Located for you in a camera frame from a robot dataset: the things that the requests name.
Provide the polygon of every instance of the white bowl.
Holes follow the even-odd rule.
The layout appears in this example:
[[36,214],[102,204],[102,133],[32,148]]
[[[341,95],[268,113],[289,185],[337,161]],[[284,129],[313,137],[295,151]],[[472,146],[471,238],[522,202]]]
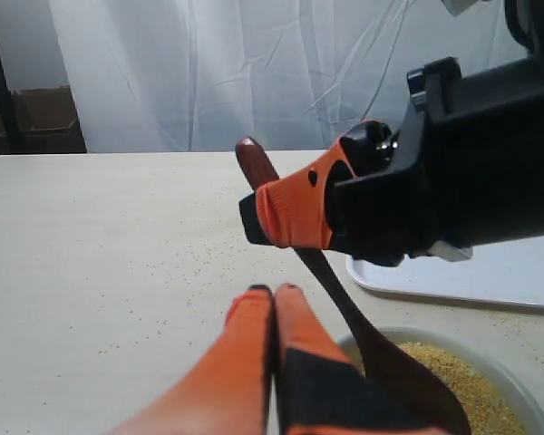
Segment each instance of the white bowl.
[[[500,362],[435,331],[409,326],[382,327],[379,328],[379,331],[393,343],[429,344],[448,351],[469,363],[490,381],[506,404],[520,419],[529,435],[544,435],[544,412],[542,412],[528,389]],[[355,365],[362,362],[355,339],[352,336],[339,341],[338,345]]]

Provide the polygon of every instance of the white backdrop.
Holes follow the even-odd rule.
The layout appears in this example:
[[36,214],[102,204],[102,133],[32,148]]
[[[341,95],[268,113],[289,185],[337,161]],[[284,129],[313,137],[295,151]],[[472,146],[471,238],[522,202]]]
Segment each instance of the white backdrop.
[[89,151],[320,149],[364,116],[398,125],[407,71],[523,55],[500,0],[50,0]]

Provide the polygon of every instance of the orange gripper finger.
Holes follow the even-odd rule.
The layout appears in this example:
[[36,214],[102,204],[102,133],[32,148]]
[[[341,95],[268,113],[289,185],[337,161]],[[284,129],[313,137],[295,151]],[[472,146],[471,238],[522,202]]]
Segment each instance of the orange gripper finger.
[[257,218],[268,240],[277,247],[328,249],[333,229],[325,215],[326,184],[354,176],[337,140],[310,165],[261,186],[256,192]]
[[223,333],[175,386],[112,435],[262,435],[274,311],[263,285],[232,304]]
[[290,284],[275,295],[283,435],[442,435],[366,380]]

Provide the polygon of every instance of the white table surface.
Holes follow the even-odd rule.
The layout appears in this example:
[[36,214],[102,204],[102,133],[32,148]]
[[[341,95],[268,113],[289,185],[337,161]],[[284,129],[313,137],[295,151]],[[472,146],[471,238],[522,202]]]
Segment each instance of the white table surface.
[[[281,174],[313,151],[270,153]],[[233,154],[0,157],[0,434],[101,433],[178,380],[252,283],[303,286],[326,329],[347,334],[290,250],[251,246]],[[443,331],[505,363],[544,410],[544,317],[366,294],[377,325]]]

